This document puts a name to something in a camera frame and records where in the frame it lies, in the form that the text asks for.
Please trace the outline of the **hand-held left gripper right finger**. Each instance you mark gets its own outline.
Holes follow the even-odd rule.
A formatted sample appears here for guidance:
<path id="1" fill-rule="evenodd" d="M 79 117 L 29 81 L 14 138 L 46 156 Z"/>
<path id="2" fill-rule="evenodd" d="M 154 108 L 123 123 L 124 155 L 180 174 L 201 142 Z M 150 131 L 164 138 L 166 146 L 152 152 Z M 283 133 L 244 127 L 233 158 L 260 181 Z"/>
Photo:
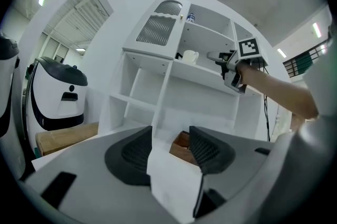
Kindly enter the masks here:
<path id="1" fill-rule="evenodd" d="M 191 126 L 190 150 L 202 173 L 193 217 L 232 199 L 264 164 L 273 144 Z"/>

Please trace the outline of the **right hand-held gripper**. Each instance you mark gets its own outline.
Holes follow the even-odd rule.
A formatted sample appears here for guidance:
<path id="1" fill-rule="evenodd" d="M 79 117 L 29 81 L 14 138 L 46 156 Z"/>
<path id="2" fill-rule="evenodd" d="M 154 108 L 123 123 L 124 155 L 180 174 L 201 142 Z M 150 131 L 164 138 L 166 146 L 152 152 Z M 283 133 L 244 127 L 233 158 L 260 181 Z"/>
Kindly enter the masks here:
<path id="1" fill-rule="evenodd" d="M 221 66 L 224 85 L 239 94 L 245 94 L 246 91 L 242 74 L 238 70 L 240 63 L 246 62 L 255 69 L 269 65 L 267 56 L 256 37 L 239 40 L 235 48 L 228 52 L 208 52 L 206 57 Z"/>

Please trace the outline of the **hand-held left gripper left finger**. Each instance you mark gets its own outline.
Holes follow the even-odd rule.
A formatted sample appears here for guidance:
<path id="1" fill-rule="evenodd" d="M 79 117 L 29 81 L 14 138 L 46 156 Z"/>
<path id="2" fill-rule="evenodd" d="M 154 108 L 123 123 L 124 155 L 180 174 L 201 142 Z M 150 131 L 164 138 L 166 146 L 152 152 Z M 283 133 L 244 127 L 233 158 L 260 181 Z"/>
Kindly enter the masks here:
<path id="1" fill-rule="evenodd" d="M 20 188 L 50 222 L 169 224 L 146 172 L 152 127 L 78 143 L 33 173 Z"/>

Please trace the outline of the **cream cup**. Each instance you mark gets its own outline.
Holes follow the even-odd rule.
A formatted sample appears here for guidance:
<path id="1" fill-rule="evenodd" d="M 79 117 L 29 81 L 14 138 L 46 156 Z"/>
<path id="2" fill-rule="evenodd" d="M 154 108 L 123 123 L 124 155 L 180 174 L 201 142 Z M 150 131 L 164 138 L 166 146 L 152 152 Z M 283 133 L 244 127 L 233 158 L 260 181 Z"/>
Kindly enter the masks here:
<path id="1" fill-rule="evenodd" d="M 199 58 L 199 53 L 193 50 L 186 50 L 183 53 L 182 61 L 188 64 L 195 65 Z"/>

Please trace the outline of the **person's right forearm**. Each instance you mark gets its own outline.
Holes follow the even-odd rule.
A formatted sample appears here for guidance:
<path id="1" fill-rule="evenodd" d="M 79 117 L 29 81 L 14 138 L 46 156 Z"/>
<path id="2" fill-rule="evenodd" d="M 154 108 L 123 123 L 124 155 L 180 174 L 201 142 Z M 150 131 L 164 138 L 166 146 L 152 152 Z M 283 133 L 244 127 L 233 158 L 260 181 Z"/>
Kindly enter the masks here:
<path id="1" fill-rule="evenodd" d="M 304 119 L 314 119 L 319 115 L 308 89 L 274 78 L 246 62 L 239 63 L 236 69 L 243 84 L 255 88 L 290 112 Z"/>

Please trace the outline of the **white desk with hutch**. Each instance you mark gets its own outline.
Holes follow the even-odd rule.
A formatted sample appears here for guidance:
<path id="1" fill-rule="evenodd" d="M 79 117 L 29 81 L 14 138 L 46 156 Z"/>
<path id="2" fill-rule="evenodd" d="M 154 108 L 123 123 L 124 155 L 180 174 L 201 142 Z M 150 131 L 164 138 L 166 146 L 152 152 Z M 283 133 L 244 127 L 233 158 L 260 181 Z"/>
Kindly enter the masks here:
<path id="1" fill-rule="evenodd" d="M 191 126 L 257 140 L 257 135 L 266 133 L 263 96 L 252 88 L 242 95 L 225 86 L 220 68 L 206 58 L 211 50 L 235 46 L 234 26 L 251 27 L 215 0 L 191 2 L 188 15 L 194 13 L 195 22 L 185 22 L 176 53 L 198 52 L 195 65 L 123 50 L 154 1 L 136 4 L 133 16 L 109 18 L 85 54 L 81 69 L 88 88 L 101 93 L 102 109 L 97 135 L 84 141 L 151 126 L 146 169 L 151 193 L 168 212 L 169 223 L 189 224 L 195 220 L 202 173 L 198 166 L 169 153 L 172 142 L 181 131 L 189 133 Z"/>

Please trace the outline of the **flat brown cardboard box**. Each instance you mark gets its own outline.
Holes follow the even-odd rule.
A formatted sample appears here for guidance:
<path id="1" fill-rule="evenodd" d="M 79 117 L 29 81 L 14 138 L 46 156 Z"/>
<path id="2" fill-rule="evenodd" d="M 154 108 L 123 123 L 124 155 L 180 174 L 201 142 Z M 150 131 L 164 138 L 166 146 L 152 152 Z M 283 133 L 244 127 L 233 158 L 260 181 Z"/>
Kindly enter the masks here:
<path id="1" fill-rule="evenodd" d="M 78 125 L 66 129 L 37 133 L 35 136 L 35 157 L 39 158 L 52 154 L 61 149 L 67 148 L 93 136 L 96 136 L 97 133 L 98 123 Z"/>

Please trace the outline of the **brown wooden organizer box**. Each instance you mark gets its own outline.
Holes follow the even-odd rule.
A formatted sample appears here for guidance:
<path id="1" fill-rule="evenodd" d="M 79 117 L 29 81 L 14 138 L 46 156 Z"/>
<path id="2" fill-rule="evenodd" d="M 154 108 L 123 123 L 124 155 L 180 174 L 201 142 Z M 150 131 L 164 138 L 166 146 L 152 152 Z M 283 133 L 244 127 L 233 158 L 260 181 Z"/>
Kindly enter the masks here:
<path id="1" fill-rule="evenodd" d="M 190 150 L 190 134 L 181 131 L 171 144 L 169 153 L 181 160 L 198 166 L 191 150 Z"/>

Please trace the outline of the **white ribbed glass cabinet door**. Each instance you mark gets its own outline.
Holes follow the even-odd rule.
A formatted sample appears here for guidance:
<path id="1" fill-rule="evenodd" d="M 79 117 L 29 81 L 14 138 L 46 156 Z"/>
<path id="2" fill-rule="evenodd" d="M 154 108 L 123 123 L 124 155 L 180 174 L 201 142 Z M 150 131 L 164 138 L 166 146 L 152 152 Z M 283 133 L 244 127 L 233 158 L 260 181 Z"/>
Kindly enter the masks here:
<path id="1" fill-rule="evenodd" d="M 123 50 L 174 59 L 191 2 L 155 0 L 126 39 Z"/>

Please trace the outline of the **white black service robot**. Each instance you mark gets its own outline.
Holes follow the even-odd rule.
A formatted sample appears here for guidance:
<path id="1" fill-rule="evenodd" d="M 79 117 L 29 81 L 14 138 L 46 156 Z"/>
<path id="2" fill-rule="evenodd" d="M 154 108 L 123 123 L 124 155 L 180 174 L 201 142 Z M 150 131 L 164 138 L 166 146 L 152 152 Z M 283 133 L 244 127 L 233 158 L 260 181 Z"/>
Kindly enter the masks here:
<path id="1" fill-rule="evenodd" d="M 87 86 L 87 77 L 79 69 L 45 56 L 37 58 L 28 80 L 25 109 L 28 132 L 82 124 Z"/>
<path id="2" fill-rule="evenodd" d="M 18 53 L 16 41 L 0 32 L 0 153 L 15 179 L 21 179 L 26 168 L 12 110 L 14 74 L 19 66 Z"/>

